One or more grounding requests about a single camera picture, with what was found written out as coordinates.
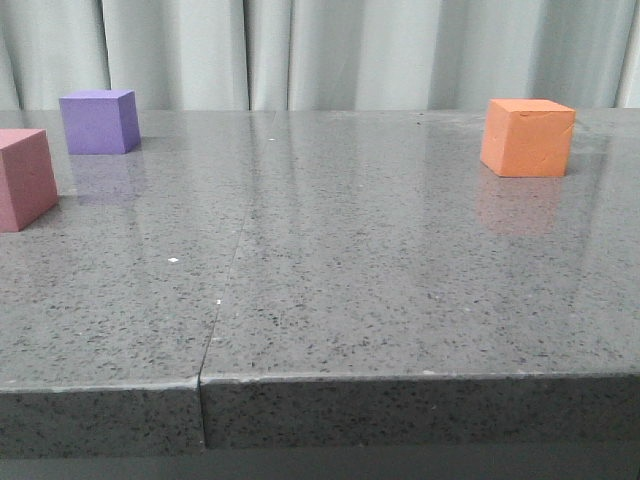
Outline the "orange foam cube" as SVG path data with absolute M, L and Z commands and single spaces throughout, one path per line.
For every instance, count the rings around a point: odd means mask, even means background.
M 481 161 L 500 177 L 562 177 L 575 119 L 575 109 L 547 99 L 492 99 Z

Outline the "pale green curtain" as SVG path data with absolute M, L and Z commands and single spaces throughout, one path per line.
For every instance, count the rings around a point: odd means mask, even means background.
M 635 1 L 5 1 L 1 106 L 132 89 L 189 110 L 639 104 Z

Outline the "purple foam cube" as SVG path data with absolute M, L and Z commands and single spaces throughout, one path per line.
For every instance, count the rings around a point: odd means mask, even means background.
M 59 98 L 68 152 L 125 154 L 141 143 L 134 90 L 81 90 Z

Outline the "pink foam cube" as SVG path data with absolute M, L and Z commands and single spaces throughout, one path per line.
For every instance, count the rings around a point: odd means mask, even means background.
M 44 129 L 1 130 L 1 232 L 19 232 L 58 203 Z

